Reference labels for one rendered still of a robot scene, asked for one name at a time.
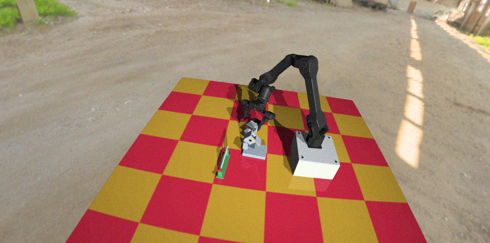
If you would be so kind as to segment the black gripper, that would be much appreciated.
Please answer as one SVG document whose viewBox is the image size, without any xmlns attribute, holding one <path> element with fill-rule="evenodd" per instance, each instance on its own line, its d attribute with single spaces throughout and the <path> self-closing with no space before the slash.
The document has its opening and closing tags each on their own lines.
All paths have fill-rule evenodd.
<svg viewBox="0 0 490 243">
<path fill-rule="evenodd" d="M 265 106 L 268 103 L 268 98 L 264 98 L 262 95 L 256 96 L 256 99 L 259 100 L 259 101 L 264 100 L 265 101 Z M 248 116 L 248 114 L 250 113 L 250 110 L 251 110 L 251 108 L 249 108 L 250 101 L 244 99 L 244 100 L 241 101 L 241 104 L 243 104 L 243 107 L 244 107 L 244 120 L 246 120 L 247 119 L 247 116 Z M 262 127 L 264 125 L 264 123 L 267 122 L 268 120 L 275 119 L 275 117 L 276 117 L 276 114 L 272 113 L 271 111 L 265 111 L 265 107 L 264 107 L 264 110 L 263 111 L 262 110 L 257 110 L 257 111 L 259 111 L 259 112 L 261 112 L 261 113 L 264 114 L 264 116 L 262 118 L 262 121 L 259 124 L 259 127 L 258 128 Z"/>
</svg>

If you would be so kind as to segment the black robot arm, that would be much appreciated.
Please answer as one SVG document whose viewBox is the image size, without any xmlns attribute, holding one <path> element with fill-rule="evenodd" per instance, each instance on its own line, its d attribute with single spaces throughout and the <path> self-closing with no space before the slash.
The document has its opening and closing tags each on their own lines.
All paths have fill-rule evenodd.
<svg viewBox="0 0 490 243">
<path fill-rule="evenodd" d="M 307 97 L 309 102 L 309 115 L 305 116 L 309 133 L 306 137 L 306 143 L 308 148 L 322 149 L 321 144 L 325 139 L 326 132 L 329 128 L 326 123 L 325 114 L 321 111 L 320 95 L 317 87 L 317 71 L 318 61 L 313 55 L 301 56 L 297 54 L 289 54 L 278 63 L 269 72 L 260 75 L 259 80 L 252 78 L 248 88 L 264 98 L 270 98 L 272 91 L 276 92 L 275 86 L 269 86 L 276 81 L 277 77 L 284 72 L 288 67 L 293 66 L 298 68 L 301 75 L 305 79 L 305 85 L 307 90 Z M 264 110 L 265 101 L 252 100 L 250 101 L 249 108 L 253 110 Z"/>
</svg>

